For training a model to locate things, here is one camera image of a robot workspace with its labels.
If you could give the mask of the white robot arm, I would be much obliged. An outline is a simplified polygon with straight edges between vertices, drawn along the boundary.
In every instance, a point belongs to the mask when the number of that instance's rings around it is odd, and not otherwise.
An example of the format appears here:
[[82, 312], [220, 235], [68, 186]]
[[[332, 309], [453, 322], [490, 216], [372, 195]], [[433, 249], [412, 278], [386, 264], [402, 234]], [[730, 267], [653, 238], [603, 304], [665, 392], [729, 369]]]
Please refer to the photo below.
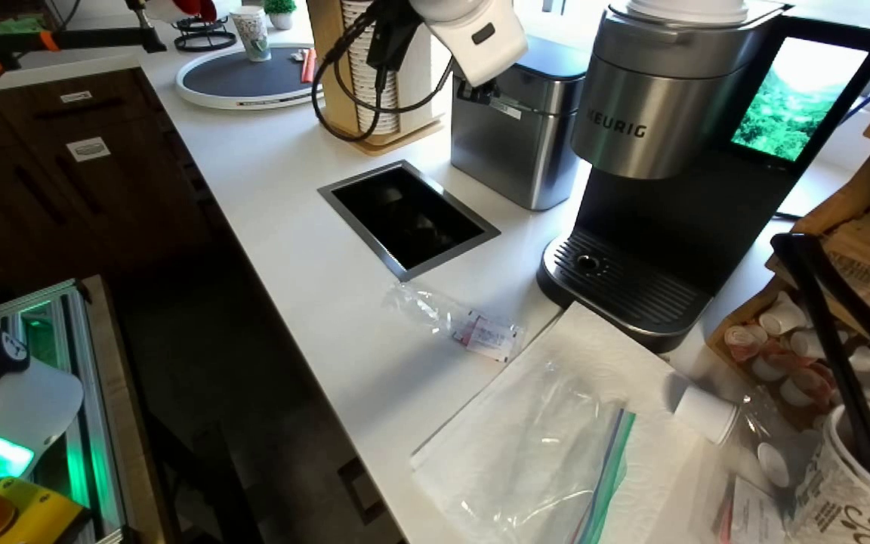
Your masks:
[[514, 66], [527, 50], [527, 32], [512, 0], [372, 0], [369, 66], [395, 74], [420, 26], [451, 56], [472, 89], [482, 89]]

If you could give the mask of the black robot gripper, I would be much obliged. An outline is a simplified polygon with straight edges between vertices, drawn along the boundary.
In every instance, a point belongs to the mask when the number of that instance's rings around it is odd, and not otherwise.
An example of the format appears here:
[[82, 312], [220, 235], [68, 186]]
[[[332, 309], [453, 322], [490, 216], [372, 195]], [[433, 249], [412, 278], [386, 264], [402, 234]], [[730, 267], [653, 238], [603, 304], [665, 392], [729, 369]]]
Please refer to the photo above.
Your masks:
[[422, 18], [412, 6], [412, 0], [375, 0], [369, 6], [369, 23], [369, 66], [378, 74], [395, 74]]

